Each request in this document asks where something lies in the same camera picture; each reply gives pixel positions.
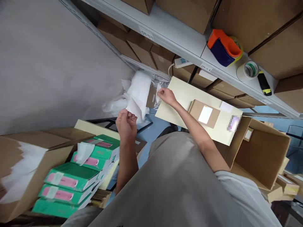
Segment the shelf label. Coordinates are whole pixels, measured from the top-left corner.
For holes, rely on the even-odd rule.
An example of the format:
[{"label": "shelf label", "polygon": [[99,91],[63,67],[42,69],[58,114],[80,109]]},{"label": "shelf label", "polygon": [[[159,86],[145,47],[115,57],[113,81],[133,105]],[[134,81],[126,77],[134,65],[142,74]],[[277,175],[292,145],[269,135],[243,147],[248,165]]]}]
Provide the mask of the shelf label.
[{"label": "shelf label", "polygon": [[152,33],[142,27],[139,26],[141,35],[145,36],[146,38],[150,39],[151,41],[154,41],[154,38],[152,36]]},{"label": "shelf label", "polygon": [[212,71],[212,67],[210,67],[209,65],[205,64],[204,62],[202,62],[201,69],[204,69],[207,72]]},{"label": "shelf label", "polygon": [[272,104],[271,102],[267,101],[266,99],[261,99],[259,100],[260,102],[264,103],[265,105],[270,105]]}]

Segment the open cardboard box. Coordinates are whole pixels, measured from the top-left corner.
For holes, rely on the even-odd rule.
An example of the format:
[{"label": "open cardboard box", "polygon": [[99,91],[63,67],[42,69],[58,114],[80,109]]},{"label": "open cardboard box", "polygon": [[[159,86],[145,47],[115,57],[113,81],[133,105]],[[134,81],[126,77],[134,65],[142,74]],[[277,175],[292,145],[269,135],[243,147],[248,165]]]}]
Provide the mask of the open cardboard box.
[{"label": "open cardboard box", "polygon": [[[249,142],[243,140],[248,127],[253,129]],[[290,138],[277,129],[242,117],[230,146],[216,146],[233,173],[251,179],[261,189],[271,190],[289,143]]]},{"label": "open cardboard box", "polygon": [[[37,200],[49,170],[66,161],[74,144],[93,136],[91,133],[74,128],[0,136],[0,178],[9,175],[11,167],[22,160],[22,151],[19,149],[21,145],[35,145],[39,147],[37,149],[47,149],[21,199],[12,203],[0,204],[0,222],[11,221],[31,208]],[[5,194],[6,190],[1,184],[0,198]]]}]

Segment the hand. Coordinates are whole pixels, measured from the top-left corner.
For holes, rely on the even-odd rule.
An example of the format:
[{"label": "hand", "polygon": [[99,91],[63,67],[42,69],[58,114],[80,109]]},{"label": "hand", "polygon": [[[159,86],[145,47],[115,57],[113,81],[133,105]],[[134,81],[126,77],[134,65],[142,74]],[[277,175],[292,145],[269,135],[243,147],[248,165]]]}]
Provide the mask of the hand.
[{"label": "hand", "polygon": [[171,105],[172,107],[174,107],[178,101],[175,98],[175,95],[173,93],[172,90],[168,89],[168,88],[161,88],[158,91],[158,96],[167,104]]},{"label": "hand", "polygon": [[137,119],[138,118],[131,112],[128,112],[127,109],[120,111],[116,120],[116,126],[120,135],[120,140],[129,141],[136,138]]}]

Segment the fist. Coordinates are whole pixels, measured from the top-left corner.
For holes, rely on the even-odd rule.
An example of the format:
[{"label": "fist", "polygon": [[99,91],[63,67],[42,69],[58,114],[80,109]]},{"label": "fist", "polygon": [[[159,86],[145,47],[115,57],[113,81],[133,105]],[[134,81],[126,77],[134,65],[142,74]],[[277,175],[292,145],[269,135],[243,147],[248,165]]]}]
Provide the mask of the fist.
[{"label": "fist", "polygon": [[161,88],[158,91],[158,96],[167,104],[171,105],[172,107],[176,105],[178,102],[175,98],[175,95],[172,90],[168,88]]}]

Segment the tape roll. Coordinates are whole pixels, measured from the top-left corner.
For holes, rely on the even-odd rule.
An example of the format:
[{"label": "tape roll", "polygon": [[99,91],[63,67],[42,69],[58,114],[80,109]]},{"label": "tape roll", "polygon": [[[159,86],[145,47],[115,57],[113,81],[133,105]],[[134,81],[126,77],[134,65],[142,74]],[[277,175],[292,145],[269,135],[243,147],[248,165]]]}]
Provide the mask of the tape roll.
[{"label": "tape roll", "polygon": [[243,65],[237,68],[237,77],[242,82],[254,79],[258,76],[258,74],[259,66],[253,61],[245,62]]}]

